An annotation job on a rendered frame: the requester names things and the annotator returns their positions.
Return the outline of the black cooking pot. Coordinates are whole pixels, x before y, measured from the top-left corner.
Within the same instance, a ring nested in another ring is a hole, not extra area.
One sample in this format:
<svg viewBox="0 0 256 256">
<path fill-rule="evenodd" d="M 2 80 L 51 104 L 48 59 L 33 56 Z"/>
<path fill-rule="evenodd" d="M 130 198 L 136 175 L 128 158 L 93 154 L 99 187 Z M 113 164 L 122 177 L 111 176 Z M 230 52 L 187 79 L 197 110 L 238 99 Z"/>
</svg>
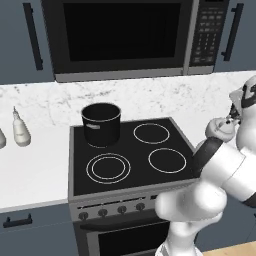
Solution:
<svg viewBox="0 0 256 256">
<path fill-rule="evenodd" d="M 84 136 L 94 147 L 108 147 L 120 138 L 121 109 L 112 103 L 95 103 L 81 111 Z"/>
</svg>

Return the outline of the steel and black microwave oven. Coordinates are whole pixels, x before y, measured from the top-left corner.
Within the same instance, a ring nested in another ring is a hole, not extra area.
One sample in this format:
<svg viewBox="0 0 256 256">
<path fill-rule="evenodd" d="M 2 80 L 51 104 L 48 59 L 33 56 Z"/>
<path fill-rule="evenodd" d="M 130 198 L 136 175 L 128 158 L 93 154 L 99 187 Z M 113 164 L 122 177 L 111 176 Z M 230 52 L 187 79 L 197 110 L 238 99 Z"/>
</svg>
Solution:
<svg viewBox="0 0 256 256">
<path fill-rule="evenodd" d="M 59 82 L 206 75 L 229 0 L 41 0 Z"/>
</svg>

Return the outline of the black stove with hob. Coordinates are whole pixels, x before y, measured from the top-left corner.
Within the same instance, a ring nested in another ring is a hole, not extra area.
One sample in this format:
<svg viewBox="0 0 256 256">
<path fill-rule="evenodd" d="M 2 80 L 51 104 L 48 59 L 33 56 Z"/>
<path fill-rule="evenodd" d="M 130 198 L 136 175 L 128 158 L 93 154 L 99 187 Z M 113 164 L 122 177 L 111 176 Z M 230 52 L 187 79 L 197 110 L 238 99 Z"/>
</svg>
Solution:
<svg viewBox="0 0 256 256">
<path fill-rule="evenodd" d="M 83 128 L 70 129 L 68 202 L 74 223 L 153 211 L 158 194 L 195 181 L 194 148 L 171 118 L 121 124 L 119 141 L 106 148 L 89 145 Z M 136 205 L 144 203 L 143 211 Z M 118 213 L 126 206 L 125 214 Z M 78 218 L 87 212 L 84 221 Z"/>
</svg>

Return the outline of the blue-grey cupboard door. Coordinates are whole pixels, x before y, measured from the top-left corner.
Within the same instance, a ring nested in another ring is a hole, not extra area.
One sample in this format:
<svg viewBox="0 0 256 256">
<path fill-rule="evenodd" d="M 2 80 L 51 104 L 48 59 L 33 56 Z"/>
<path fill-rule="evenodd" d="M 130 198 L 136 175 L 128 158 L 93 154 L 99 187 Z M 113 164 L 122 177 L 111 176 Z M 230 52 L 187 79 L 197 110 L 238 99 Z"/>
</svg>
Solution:
<svg viewBox="0 0 256 256">
<path fill-rule="evenodd" d="M 236 8 L 241 9 L 241 17 L 234 39 L 230 60 L 225 61 Z M 256 70 L 256 0 L 230 0 L 222 37 L 215 64 L 215 72 Z"/>
<path fill-rule="evenodd" d="M 34 22 L 43 59 L 37 71 L 28 34 L 23 3 L 33 8 Z M 41 0 L 0 0 L 0 84 L 52 82 L 50 59 Z"/>
</svg>

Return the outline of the oven door with window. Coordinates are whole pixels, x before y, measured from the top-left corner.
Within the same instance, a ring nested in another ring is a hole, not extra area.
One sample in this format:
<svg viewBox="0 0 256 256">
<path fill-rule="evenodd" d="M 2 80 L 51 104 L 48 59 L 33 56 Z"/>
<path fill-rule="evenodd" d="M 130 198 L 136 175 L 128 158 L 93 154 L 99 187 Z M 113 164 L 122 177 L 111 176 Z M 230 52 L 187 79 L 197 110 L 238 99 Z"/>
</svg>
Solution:
<svg viewBox="0 0 256 256">
<path fill-rule="evenodd" d="M 73 224 L 79 256 L 155 256 L 169 225 L 163 220 L 109 229 L 82 222 Z"/>
</svg>

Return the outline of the blue-grey base cabinet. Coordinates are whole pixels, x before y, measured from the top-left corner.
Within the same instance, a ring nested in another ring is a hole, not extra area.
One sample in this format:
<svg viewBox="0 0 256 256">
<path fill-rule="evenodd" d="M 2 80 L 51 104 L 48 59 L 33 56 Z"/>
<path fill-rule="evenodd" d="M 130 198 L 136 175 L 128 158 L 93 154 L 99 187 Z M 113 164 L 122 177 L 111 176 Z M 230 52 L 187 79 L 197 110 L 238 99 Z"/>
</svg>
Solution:
<svg viewBox="0 0 256 256">
<path fill-rule="evenodd" d="M 229 196 L 221 219 L 198 233 L 196 247 L 205 252 L 245 243 L 254 228 L 255 213 L 256 208 L 250 208 Z"/>
</svg>

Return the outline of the blue-grey drawer front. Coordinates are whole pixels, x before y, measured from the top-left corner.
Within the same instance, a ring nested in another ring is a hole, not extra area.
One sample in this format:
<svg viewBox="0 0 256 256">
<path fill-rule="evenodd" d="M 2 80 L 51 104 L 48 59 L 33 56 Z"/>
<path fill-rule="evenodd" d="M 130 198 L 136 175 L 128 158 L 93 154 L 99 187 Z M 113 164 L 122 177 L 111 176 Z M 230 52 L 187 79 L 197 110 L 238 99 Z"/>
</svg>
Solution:
<svg viewBox="0 0 256 256">
<path fill-rule="evenodd" d="M 28 214 L 32 224 L 3 227 L 8 216 L 21 219 Z M 69 206 L 0 212 L 0 256 L 79 256 Z"/>
</svg>

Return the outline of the white bottle with spout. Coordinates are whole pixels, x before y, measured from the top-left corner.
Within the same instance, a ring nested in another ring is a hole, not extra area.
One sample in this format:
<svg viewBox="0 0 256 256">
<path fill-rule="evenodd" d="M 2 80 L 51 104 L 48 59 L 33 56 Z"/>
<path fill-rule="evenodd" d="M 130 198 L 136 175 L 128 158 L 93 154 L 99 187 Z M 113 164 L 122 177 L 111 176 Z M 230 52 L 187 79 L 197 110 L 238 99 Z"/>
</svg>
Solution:
<svg viewBox="0 0 256 256">
<path fill-rule="evenodd" d="M 18 146 L 26 147 L 31 143 L 31 135 L 16 108 L 13 108 L 13 118 L 14 140 Z"/>
</svg>

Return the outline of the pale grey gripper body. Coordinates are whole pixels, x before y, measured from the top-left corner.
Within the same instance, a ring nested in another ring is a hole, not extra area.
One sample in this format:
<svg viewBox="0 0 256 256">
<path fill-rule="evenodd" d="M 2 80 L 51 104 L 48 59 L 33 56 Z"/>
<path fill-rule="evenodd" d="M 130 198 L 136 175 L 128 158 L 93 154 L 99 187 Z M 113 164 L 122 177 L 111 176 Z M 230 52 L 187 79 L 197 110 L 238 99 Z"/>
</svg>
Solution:
<svg viewBox="0 0 256 256">
<path fill-rule="evenodd" d="M 229 98 L 237 109 L 244 109 L 246 107 L 246 89 L 247 86 L 244 85 L 229 94 Z"/>
</svg>

